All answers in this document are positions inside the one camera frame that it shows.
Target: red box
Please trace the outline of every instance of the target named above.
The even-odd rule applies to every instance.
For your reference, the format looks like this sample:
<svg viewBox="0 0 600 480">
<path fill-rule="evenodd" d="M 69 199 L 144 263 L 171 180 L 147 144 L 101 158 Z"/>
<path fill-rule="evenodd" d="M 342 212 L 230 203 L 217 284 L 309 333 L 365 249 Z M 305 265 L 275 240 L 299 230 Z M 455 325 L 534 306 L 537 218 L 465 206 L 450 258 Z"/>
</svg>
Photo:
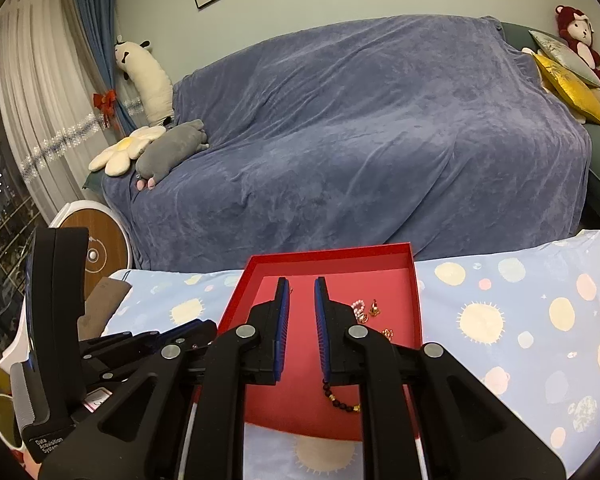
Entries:
<svg viewBox="0 0 600 480">
<path fill-rule="evenodd" d="M 315 326 L 314 281 L 324 276 L 330 299 L 345 304 L 373 300 L 380 314 L 366 326 L 394 331 L 393 343 L 420 348 L 418 286 L 409 244 L 308 253 L 252 256 L 222 316 L 218 332 L 247 321 L 253 305 L 270 301 L 280 276 L 291 289 L 285 368 L 276 386 L 248 385 L 245 421 L 287 433 L 362 440 L 360 415 L 331 405 L 322 390 Z M 334 388 L 347 404 L 358 403 L 358 387 Z"/>
</svg>

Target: white sheer curtain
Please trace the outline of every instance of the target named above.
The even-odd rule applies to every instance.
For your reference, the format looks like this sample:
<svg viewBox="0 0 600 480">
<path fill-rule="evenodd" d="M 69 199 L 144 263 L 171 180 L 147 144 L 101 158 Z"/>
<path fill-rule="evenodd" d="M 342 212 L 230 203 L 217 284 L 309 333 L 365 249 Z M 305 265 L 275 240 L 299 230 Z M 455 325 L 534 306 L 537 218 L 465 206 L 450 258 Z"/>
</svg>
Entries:
<svg viewBox="0 0 600 480">
<path fill-rule="evenodd" d="M 61 0 L 7 0 L 0 10 L 0 111 L 47 222 L 84 198 L 87 166 L 108 146 L 93 93 Z"/>
</svg>

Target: silver bolt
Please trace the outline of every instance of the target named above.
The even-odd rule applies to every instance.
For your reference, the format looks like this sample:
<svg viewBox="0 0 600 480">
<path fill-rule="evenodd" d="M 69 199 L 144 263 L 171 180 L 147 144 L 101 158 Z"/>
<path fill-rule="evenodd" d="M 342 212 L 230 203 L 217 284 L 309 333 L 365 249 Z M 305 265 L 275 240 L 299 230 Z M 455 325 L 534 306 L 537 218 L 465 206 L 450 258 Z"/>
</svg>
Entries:
<svg viewBox="0 0 600 480">
<path fill-rule="evenodd" d="M 256 329 L 251 325 L 240 325 L 235 329 L 235 335 L 247 339 L 256 333 Z"/>
<path fill-rule="evenodd" d="M 180 347 L 178 345 L 167 345 L 162 349 L 160 355 L 165 359 L 174 359 L 180 355 Z"/>
<path fill-rule="evenodd" d="M 443 349 L 438 343 L 429 343 L 424 347 L 424 353 L 429 357 L 440 357 L 444 352 L 445 349 Z"/>
<path fill-rule="evenodd" d="M 366 337 L 368 333 L 369 330 L 366 329 L 366 326 L 352 325 L 349 327 L 349 335 L 356 339 L 362 339 L 363 337 Z"/>
</svg>

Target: red bow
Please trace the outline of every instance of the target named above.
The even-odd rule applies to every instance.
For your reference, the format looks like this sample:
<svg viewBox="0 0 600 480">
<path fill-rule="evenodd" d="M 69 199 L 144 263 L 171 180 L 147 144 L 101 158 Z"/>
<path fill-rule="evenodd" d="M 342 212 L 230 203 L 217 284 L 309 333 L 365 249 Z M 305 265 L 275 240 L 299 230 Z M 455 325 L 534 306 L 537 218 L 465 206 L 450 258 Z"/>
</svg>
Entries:
<svg viewBox="0 0 600 480">
<path fill-rule="evenodd" d="M 109 120 L 113 117 L 113 103 L 116 101 L 116 91 L 109 90 L 106 94 L 93 95 L 93 107 L 102 112 L 104 127 L 109 127 Z"/>
</svg>

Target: plush toy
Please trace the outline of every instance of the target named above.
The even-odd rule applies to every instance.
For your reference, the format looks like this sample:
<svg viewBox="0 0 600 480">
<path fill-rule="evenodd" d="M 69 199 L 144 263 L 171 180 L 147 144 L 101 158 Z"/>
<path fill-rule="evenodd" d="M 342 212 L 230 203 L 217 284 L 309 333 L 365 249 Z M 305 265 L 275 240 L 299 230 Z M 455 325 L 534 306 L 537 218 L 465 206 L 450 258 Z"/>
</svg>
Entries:
<svg viewBox="0 0 600 480">
<path fill-rule="evenodd" d="M 96 155 L 89 164 L 89 171 L 99 171 L 104 168 L 104 172 L 109 176 L 125 174 L 131 166 L 131 161 L 142 155 L 146 147 L 166 131 L 164 126 L 138 128 L 125 139 Z"/>
<path fill-rule="evenodd" d="M 600 78 L 600 54 L 593 50 L 593 28 L 584 12 L 573 7 L 556 7 L 560 37 Z"/>
<path fill-rule="evenodd" d="M 183 160 L 206 150 L 204 127 L 200 119 L 179 124 L 148 146 L 136 162 L 138 191 L 153 189 Z"/>
<path fill-rule="evenodd" d="M 141 44 L 122 41 L 116 43 L 116 64 L 131 79 L 142 101 L 149 126 L 166 126 L 171 123 L 173 111 L 173 85 L 167 73 L 146 49 L 148 41 Z"/>
</svg>

